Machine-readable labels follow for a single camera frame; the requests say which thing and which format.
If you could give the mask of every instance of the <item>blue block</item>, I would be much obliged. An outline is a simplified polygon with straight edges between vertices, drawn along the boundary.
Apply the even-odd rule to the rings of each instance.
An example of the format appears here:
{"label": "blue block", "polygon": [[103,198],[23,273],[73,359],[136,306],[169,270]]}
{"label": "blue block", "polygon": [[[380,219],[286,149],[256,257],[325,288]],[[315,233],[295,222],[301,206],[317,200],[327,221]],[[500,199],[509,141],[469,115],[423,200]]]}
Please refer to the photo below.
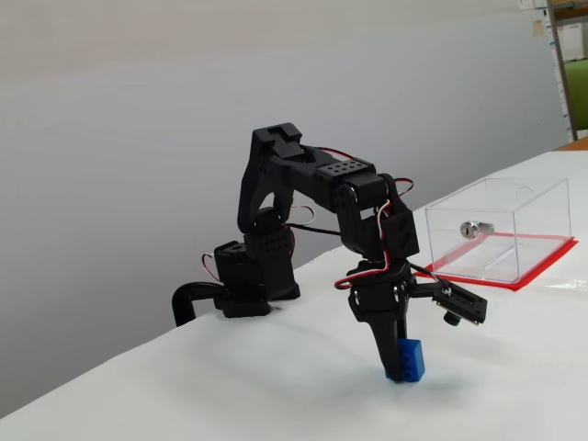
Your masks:
{"label": "blue block", "polygon": [[398,339],[401,353],[402,379],[409,383],[420,381],[424,374],[423,347],[420,340]]}

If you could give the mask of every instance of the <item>white tabletop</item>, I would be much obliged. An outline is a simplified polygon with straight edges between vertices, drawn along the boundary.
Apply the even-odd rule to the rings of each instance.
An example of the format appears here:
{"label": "white tabletop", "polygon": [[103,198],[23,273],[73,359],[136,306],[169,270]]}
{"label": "white tabletop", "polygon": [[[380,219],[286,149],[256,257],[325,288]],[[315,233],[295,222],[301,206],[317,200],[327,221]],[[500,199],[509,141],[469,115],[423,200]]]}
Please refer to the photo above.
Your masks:
{"label": "white tabletop", "polygon": [[[8,415],[0,439],[588,439],[588,153],[497,175],[567,176],[580,243],[520,291],[469,285],[489,301],[479,327],[448,326],[430,300],[412,300],[420,383],[384,377],[369,327],[333,289],[358,260],[339,248],[296,271],[302,297],[280,311],[197,318]],[[415,218],[412,260],[427,264],[421,209]]]}

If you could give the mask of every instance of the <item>white wire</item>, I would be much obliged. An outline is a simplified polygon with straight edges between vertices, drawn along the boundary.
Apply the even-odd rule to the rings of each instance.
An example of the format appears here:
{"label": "white wire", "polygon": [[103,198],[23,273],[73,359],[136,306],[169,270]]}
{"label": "white wire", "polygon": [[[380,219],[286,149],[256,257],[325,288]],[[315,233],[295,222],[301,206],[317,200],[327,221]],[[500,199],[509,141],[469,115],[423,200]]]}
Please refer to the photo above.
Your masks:
{"label": "white wire", "polygon": [[298,223],[298,222],[296,222],[297,225],[310,225],[316,219],[316,213],[314,212],[314,208],[311,207],[310,205],[293,205],[292,208],[293,209],[307,209],[312,214],[312,219],[311,220],[309,220],[308,222],[304,222],[304,223]]}
{"label": "white wire", "polygon": [[211,253],[204,253],[202,255],[202,266],[204,267],[204,270],[209,274],[209,276],[211,276],[212,278],[214,278],[217,282],[220,282],[221,280],[218,277],[216,277],[214,274],[212,274],[210,272],[210,270],[207,268],[206,261],[204,260],[205,257],[210,257],[212,260],[214,260],[214,255],[211,254]]}
{"label": "white wire", "polygon": [[[381,241],[384,240],[384,231],[382,230],[382,225],[381,225],[381,218],[382,218],[382,212],[385,212],[384,209],[388,208],[390,206],[391,202],[390,200],[387,200],[386,203],[384,205],[382,205],[379,210],[378,210],[378,217],[376,218],[377,224],[378,224],[378,231],[379,231],[379,239]],[[360,273],[355,273],[349,277],[350,280],[346,281],[345,283],[343,283],[341,285],[341,287],[338,287],[339,289],[348,289],[351,288],[351,279],[356,279],[356,278],[360,278],[363,275],[368,275],[368,274],[379,274],[383,271],[387,271],[388,268],[390,267],[390,260],[389,260],[389,256],[388,256],[388,252],[384,251],[384,267],[382,269],[367,269],[366,271],[361,271]]]}

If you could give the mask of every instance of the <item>black robotic arm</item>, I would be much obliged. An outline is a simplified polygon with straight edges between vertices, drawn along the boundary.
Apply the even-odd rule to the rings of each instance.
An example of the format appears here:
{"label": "black robotic arm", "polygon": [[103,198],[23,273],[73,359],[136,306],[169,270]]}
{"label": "black robotic arm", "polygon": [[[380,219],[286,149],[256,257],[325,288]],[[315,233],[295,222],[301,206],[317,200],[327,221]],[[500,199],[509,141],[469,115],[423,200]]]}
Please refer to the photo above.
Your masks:
{"label": "black robotic arm", "polygon": [[[369,324],[384,368],[392,379],[401,381],[398,342],[407,336],[410,298],[432,298],[447,310],[446,322],[453,325],[462,318],[484,322],[487,302],[434,275],[435,283],[417,284],[414,266],[407,260],[419,253],[413,213],[399,197],[395,180],[378,175],[373,164],[361,159],[338,161],[321,148],[302,145],[301,136],[289,123],[254,131],[237,220],[243,243],[226,243],[215,250],[223,285],[211,293],[208,284],[203,296],[213,297],[227,317],[266,315],[270,300],[300,296],[288,226],[293,194],[298,191],[336,213],[343,244],[363,256],[335,287],[350,289],[352,312],[358,321]],[[261,209],[270,194],[272,207]],[[365,210],[373,214],[362,216]],[[188,285],[190,290],[180,288],[175,298],[194,292],[194,285]],[[192,315],[175,310],[177,325],[184,324],[178,317]]]}

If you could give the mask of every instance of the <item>clear plastic box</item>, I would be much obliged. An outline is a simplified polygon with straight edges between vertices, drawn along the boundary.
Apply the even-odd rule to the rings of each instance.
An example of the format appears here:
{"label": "clear plastic box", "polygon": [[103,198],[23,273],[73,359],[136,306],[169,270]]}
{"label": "clear plastic box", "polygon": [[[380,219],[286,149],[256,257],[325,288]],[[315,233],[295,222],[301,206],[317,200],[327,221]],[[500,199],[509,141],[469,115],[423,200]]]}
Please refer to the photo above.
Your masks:
{"label": "clear plastic box", "polygon": [[520,283],[573,241],[568,179],[482,179],[425,209],[432,270]]}

